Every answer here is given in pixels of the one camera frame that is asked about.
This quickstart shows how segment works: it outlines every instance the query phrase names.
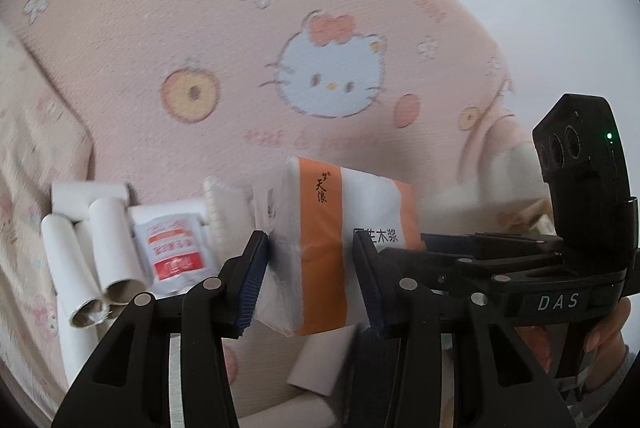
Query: hello kitty print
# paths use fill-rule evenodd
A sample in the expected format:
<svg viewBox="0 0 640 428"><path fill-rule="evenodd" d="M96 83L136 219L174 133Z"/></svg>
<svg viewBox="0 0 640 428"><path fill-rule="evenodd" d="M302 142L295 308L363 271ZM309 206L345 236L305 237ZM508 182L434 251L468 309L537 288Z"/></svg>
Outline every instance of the hello kitty print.
<svg viewBox="0 0 640 428"><path fill-rule="evenodd" d="M58 313L55 303L48 302L44 296L38 295L31 308L31 315L42 339L47 343L53 342L58 335Z"/></svg>
<svg viewBox="0 0 640 428"><path fill-rule="evenodd" d="M10 195L0 195L0 241L13 245L17 241L13 223L14 203Z"/></svg>
<svg viewBox="0 0 640 428"><path fill-rule="evenodd" d="M353 16L308 14L302 30L280 53L275 77L279 96L297 112L350 117L369 108L383 91L385 39L356 33Z"/></svg>

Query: white paper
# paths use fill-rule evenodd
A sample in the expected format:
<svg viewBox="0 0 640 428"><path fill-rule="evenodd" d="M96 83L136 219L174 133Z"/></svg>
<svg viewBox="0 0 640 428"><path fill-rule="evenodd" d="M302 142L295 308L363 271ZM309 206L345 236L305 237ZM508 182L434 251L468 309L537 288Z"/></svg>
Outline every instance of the white paper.
<svg viewBox="0 0 640 428"><path fill-rule="evenodd" d="M220 273L220 264L203 242L197 215L169 215L134 226L134 237L150 291L169 296Z"/></svg>
<svg viewBox="0 0 640 428"><path fill-rule="evenodd" d="M102 293L87 267L71 222L60 215L42 220L42 240L58 300L68 316L59 318L75 327L103 321L108 314Z"/></svg>
<svg viewBox="0 0 640 428"><path fill-rule="evenodd" d="M356 325L312 334L293 366L287 383L330 396L351 348Z"/></svg>
<svg viewBox="0 0 640 428"><path fill-rule="evenodd" d="M315 394L303 394L273 408L238 419L240 428L328 428L337 421L329 405Z"/></svg>
<svg viewBox="0 0 640 428"><path fill-rule="evenodd" d="M131 238L124 203L98 199L89 208L95 268L110 303L124 305L148 287Z"/></svg>
<svg viewBox="0 0 640 428"><path fill-rule="evenodd" d="M129 205L129 188L124 184L97 181L51 183L52 213L76 222L88 220L89 206L97 199L113 197Z"/></svg>
<svg viewBox="0 0 640 428"><path fill-rule="evenodd" d="M198 215L201 223L209 223L207 205L204 199L187 199L184 201L162 202L161 204L132 205L128 210L131 225L141 225L155 218L168 215L183 215L193 213Z"/></svg>
<svg viewBox="0 0 640 428"><path fill-rule="evenodd" d="M98 346L98 331L92 325L84 329L76 329L69 322L60 321L66 318L62 303L58 300L58 337L62 350L62 363L65 367L66 382L69 386L74 382L84 363Z"/></svg>
<svg viewBox="0 0 640 428"><path fill-rule="evenodd" d="M91 238L91 223L88 220L78 222L75 224L74 230L76 231L76 238L78 239L78 245L80 246L80 251L82 251L82 255L84 256L86 266L89 268L91 275L97 282L98 273L95 270L94 244Z"/></svg>
<svg viewBox="0 0 640 428"><path fill-rule="evenodd" d="M274 241L255 308L255 318L276 332L291 336L304 322L300 264L300 169L297 157L284 168L264 170L252 181L256 229ZM274 251L283 256L273 256Z"/></svg>
<svg viewBox="0 0 640 428"><path fill-rule="evenodd" d="M242 254L255 229L255 220L240 189L207 177L204 195L214 252L220 264L224 264L229 258Z"/></svg>

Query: human hand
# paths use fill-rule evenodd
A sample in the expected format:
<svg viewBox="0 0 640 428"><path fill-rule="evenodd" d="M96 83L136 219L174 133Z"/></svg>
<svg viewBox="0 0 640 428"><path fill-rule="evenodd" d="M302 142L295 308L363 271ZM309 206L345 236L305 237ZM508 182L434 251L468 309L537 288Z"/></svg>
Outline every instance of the human hand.
<svg viewBox="0 0 640 428"><path fill-rule="evenodd" d="M584 351L597 350L591 371L584 385L587 391L595 390L604 384L620 368L626 355L625 342L622 339L622 327L631 313L631 301L623 298L609 316L602 319L585 336ZM519 327L516 332L533 352L545 372L553 362L551 356L551 336L544 327Z"/></svg>
<svg viewBox="0 0 640 428"><path fill-rule="evenodd" d="M238 377L238 357L229 347L223 345L222 350L225 356L226 378L229 380L229 384L234 384Z"/></svg>

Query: cardboard tube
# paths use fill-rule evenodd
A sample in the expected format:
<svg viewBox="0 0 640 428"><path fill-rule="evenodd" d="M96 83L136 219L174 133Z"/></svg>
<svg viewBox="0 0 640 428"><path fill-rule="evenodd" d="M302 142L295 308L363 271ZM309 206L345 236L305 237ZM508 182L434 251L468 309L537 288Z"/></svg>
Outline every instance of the cardboard tube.
<svg viewBox="0 0 640 428"><path fill-rule="evenodd" d="M48 215L42 220L42 240L58 300L68 315L59 318L75 328L103 321L108 314L102 293L87 267L74 228L65 217Z"/></svg>
<svg viewBox="0 0 640 428"><path fill-rule="evenodd" d="M330 396L357 328L356 325L350 325L309 336L287 383L319 395Z"/></svg>
<svg viewBox="0 0 640 428"><path fill-rule="evenodd" d="M89 268L91 275L97 282L98 273L95 271L94 244L91 239L91 223L88 220L78 222L75 224L74 230L76 231L76 238L78 239L78 245L80 246L80 251L82 251L82 255L84 256L86 266Z"/></svg>
<svg viewBox="0 0 640 428"><path fill-rule="evenodd" d="M328 428L337 421L329 405L314 394L238 419L240 428Z"/></svg>
<svg viewBox="0 0 640 428"><path fill-rule="evenodd" d="M58 318L67 318L62 303L58 300ZM65 367L66 382L69 386L75 381L84 363L98 346L96 326L84 329L73 328L69 322L58 322L58 337L62 350L62 364Z"/></svg>
<svg viewBox="0 0 640 428"><path fill-rule="evenodd" d="M129 205L129 188L124 184L75 181L51 183L52 213L76 222L88 220L89 206L97 199L113 197Z"/></svg>
<svg viewBox="0 0 640 428"><path fill-rule="evenodd" d="M89 207L95 268L100 288L110 303L124 305L147 288L131 238L124 203L98 199Z"/></svg>

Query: pink fabric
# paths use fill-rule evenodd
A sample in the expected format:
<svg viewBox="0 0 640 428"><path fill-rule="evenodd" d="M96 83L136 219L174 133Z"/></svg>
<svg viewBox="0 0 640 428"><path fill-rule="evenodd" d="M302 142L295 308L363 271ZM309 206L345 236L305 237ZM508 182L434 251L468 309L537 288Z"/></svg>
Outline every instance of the pink fabric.
<svg viewBox="0 0 640 428"><path fill-rule="evenodd" d="M90 153L82 125L0 24L0 378L37 422L66 387L40 222L51 182L85 179Z"/></svg>
<svg viewBox="0 0 640 428"><path fill-rule="evenodd" d="M506 66L455 0L0 0L0 16L90 130L95 177L143 202L288 155L420 199L476 176L507 114Z"/></svg>

